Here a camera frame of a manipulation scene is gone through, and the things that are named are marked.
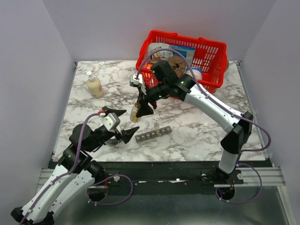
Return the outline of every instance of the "blue package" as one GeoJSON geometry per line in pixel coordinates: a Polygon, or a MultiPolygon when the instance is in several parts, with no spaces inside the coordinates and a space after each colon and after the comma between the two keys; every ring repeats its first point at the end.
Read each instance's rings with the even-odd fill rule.
{"type": "Polygon", "coordinates": [[[182,54],[187,59],[190,65],[192,64],[195,54],[195,48],[181,45],[171,45],[171,48],[182,54]]]}

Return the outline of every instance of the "glass jar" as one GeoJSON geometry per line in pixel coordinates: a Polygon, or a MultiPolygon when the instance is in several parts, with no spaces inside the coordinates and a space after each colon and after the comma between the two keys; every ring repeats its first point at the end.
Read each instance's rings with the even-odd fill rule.
{"type": "Polygon", "coordinates": [[[137,118],[136,114],[137,114],[137,110],[140,106],[140,103],[135,103],[135,105],[132,107],[131,109],[131,113],[130,113],[130,121],[133,123],[138,123],[139,121],[141,121],[141,117],[137,118]]]}

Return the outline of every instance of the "screw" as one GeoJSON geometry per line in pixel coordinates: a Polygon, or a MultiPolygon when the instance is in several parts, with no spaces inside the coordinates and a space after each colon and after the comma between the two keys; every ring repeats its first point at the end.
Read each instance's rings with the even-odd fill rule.
{"type": "Polygon", "coordinates": [[[238,178],[239,180],[242,180],[242,179],[244,178],[244,176],[243,176],[243,174],[238,173],[237,178],[238,178]]]}
{"type": "Polygon", "coordinates": [[[113,180],[114,180],[115,182],[118,182],[118,181],[120,180],[120,177],[119,177],[119,176],[115,176],[115,177],[113,177],[113,180]]]}
{"type": "Polygon", "coordinates": [[[207,180],[206,174],[202,173],[202,174],[201,174],[201,179],[202,179],[202,180],[207,180]]]}

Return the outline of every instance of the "cable connector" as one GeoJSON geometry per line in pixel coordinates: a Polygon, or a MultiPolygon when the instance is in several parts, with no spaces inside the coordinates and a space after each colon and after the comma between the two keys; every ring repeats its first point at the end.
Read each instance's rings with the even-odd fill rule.
{"type": "Polygon", "coordinates": [[[208,99],[208,98],[210,97],[210,95],[211,95],[211,94],[208,93],[208,94],[205,96],[205,98],[208,99]]]}
{"type": "Polygon", "coordinates": [[[100,111],[98,112],[98,114],[99,114],[99,117],[105,117],[105,116],[106,116],[106,113],[105,113],[105,111],[103,111],[103,110],[100,110],[100,111]]]}

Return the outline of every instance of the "metal floor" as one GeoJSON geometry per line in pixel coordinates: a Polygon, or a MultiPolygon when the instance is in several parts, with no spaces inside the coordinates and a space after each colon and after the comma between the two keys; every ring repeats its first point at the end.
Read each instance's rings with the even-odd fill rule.
{"type": "MultiPolygon", "coordinates": [[[[256,187],[238,187],[235,201],[247,200],[256,187]]],[[[114,202],[122,197],[106,197],[114,202]]],[[[214,195],[132,196],[117,206],[87,203],[80,193],[55,219],[55,225],[288,225],[277,187],[264,187],[254,202],[232,205],[214,195]]]]}

